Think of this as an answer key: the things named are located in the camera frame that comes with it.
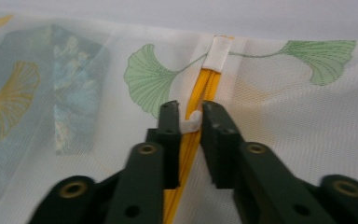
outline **zipper slider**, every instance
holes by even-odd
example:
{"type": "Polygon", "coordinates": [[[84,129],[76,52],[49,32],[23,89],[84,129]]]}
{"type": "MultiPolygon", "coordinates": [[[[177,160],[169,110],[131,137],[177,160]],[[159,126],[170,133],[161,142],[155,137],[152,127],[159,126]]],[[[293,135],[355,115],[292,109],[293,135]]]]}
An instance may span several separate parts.
{"type": "Polygon", "coordinates": [[[194,133],[198,131],[202,124],[202,113],[199,110],[195,110],[191,113],[189,119],[180,122],[180,132],[194,133]]]}

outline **yellow zipper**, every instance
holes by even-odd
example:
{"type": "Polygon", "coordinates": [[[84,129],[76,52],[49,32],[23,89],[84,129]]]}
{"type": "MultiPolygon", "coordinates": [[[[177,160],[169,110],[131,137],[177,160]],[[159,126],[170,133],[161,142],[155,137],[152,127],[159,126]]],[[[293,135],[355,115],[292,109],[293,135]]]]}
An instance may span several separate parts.
{"type": "MultiPolygon", "coordinates": [[[[219,79],[220,73],[211,69],[201,69],[187,105],[186,119],[189,119],[191,113],[199,107],[201,100],[213,100],[219,79]]],[[[179,157],[179,181],[181,186],[177,189],[164,191],[164,223],[166,224],[173,222],[199,144],[200,131],[186,133],[182,137],[179,157]]]]}

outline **white fabric tab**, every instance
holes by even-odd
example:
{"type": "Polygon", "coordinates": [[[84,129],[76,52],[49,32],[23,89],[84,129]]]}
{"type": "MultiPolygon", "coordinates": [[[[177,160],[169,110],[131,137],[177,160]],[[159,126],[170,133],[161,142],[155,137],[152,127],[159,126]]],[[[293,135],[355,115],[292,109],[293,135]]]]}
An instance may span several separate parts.
{"type": "Polygon", "coordinates": [[[202,124],[202,113],[199,110],[193,111],[190,118],[180,122],[181,133],[193,133],[200,129],[202,124]]]}
{"type": "Polygon", "coordinates": [[[231,48],[232,39],[225,36],[216,36],[213,39],[211,49],[206,56],[203,68],[212,69],[221,73],[225,64],[228,52],[231,48]]]}

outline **green leaf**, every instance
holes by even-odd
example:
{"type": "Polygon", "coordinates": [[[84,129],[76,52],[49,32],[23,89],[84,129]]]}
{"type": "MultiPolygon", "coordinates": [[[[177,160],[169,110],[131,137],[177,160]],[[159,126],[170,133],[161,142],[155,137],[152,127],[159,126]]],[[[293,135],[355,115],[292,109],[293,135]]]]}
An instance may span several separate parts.
{"type": "Polygon", "coordinates": [[[154,54],[154,45],[144,45],[129,58],[124,79],[130,88],[131,99],[144,112],[157,118],[159,107],[168,102],[172,82],[180,71],[162,66],[154,54]]]}
{"type": "Polygon", "coordinates": [[[281,54],[297,57],[312,69],[310,82],[324,86],[342,76],[355,41],[288,41],[281,54]]]}

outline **white background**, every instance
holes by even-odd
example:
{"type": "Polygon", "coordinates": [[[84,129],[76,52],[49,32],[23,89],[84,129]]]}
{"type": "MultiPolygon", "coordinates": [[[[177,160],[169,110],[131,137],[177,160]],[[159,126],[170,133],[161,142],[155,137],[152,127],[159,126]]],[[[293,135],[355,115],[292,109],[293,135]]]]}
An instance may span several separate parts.
{"type": "Polygon", "coordinates": [[[0,0],[0,9],[217,35],[358,40],[358,0],[0,0]]]}

